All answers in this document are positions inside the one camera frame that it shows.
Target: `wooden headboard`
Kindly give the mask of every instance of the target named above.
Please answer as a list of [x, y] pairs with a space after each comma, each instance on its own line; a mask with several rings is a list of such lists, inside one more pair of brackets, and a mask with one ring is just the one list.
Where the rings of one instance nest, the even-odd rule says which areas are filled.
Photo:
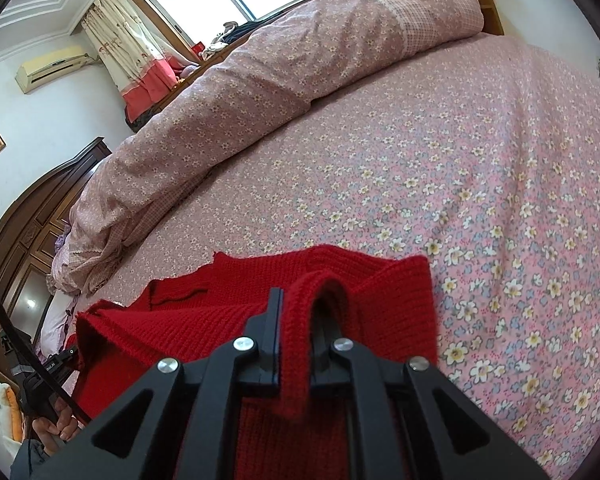
[[[14, 325], [33, 340], [53, 298], [46, 276], [56, 238], [82, 188], [110, 153], [98, 137], [33, 183], [0, 219], [0, 298]], [[1, 347], [0, 380], [13, 384]]]

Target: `metal screw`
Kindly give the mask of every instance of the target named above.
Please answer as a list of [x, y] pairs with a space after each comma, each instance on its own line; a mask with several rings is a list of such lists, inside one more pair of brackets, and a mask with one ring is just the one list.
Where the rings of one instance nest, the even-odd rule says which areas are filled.
[[178, 361], [173, 357], [165, 357], [163, 360], [158, 362], [158, 370], [163, 374], [170, 374], [178, 369]]
[[409, 359], [409, 366], [411, 367], [411, 370], [423, 372], [429, 368], [429, 361], [427, 361], [425, 357], [416, 355], [415, 357]]
[[351, 339], [347, 339], [346, 337], [341, 337], [333, 342], [333, 347], [338, 352], [348, 352], [353, 348], [353, 341]]
[[246, 352], [251, 350], [254, 344], [253, 339], [250, 337], [239, 337], [234, 341], [234, 348], [240, 352]]

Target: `red knit fabric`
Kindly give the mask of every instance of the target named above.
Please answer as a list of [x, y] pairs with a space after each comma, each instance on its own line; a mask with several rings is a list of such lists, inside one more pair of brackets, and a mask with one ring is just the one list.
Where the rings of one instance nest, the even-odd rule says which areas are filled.
[[285, 291], [280, 398], [243, 402], [235, 478], [348, 478], [342, 403], [309, 397], [313, 304], [329, 298], [344, 335], [380, 357], [401, 362], [417, 354], [436, 362], [423, 256], [383, 260], [332, 246], [243, 260], [218, 253], [193, 274], [151, 282], [126, 309], [100, 301], [79, 316], [82, 373], [74, 397], [97, 416], [162, 357], [208, 356], [264, 311], [274, 286]]

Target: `air conditioner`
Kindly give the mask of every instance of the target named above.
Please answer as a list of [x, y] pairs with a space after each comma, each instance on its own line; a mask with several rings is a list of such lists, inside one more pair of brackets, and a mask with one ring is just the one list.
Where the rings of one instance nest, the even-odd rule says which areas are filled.
[[93, 62], [83, 47], [70, 46], [23, 63], [16, 74], [16, 81], [26, 94], [40, 85]]

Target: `person's sleeve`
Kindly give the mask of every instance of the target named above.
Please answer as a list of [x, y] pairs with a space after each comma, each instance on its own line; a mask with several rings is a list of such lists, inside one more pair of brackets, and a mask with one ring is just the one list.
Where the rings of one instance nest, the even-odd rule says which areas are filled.
[[13, 464], [11, 464], [10, 480], [29, 480], [31, 475], [43, 463], [49, 460], [44, 446], [37, 440], [24, 440]]

